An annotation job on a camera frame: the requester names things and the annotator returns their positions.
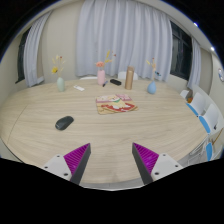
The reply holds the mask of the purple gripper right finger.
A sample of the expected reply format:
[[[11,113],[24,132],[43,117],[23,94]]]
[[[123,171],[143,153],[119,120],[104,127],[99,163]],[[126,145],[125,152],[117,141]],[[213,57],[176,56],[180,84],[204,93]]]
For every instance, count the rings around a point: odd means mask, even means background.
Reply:
[[[145,185],[182,169],[168,154],[157,154],[137,143],[132,144],[132,154]]]

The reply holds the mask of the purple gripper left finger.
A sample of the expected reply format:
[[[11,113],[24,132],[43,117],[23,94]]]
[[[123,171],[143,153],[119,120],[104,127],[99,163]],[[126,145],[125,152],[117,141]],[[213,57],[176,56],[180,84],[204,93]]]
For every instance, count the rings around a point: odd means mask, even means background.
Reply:
[[[90,154],[91,145],[87,143],[66,155],[55,155],[43,166],[43,170],[79,185]]]

